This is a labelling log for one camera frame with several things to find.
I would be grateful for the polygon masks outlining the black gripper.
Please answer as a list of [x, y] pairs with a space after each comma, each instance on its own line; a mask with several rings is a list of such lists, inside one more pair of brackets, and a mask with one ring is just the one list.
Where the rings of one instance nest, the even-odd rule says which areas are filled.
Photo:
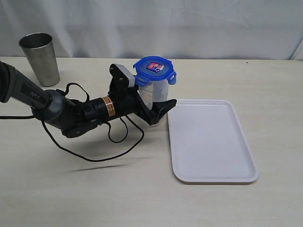
[[135, 114], [148, 125], [157, 125], [165, 114], [177, 104], [176, 99], [163, 102], [153, 102], [151, 111], [145, 106], [139, 93], [138, 86], [128, 87], [127, 78], [122, 74], [116, 63], [109, 67], [112, 76], [108, 97], [111, 99], [115, 115], [107, 118], [107, 121], [117, 119], [128, 114]]

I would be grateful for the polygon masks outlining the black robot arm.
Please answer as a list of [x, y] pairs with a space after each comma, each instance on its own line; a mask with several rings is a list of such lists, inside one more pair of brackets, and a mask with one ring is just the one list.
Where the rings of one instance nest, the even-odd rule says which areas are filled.
[[76, 138], [116, 118], [135, 114], [149, 125], [157, 124], [176, 106], [171, 99], [155, 102], [149, 109], [138, 93], [135, 76], [123, 65], [111, 64], [112, 80], [108, 95], [81, 102], [66, 97], [69, 89], [43, 90], [15, 67], [0, 64], [0, 101], [12, 97], [31, 107], [34, 117], [61, 130], [67, 138]]

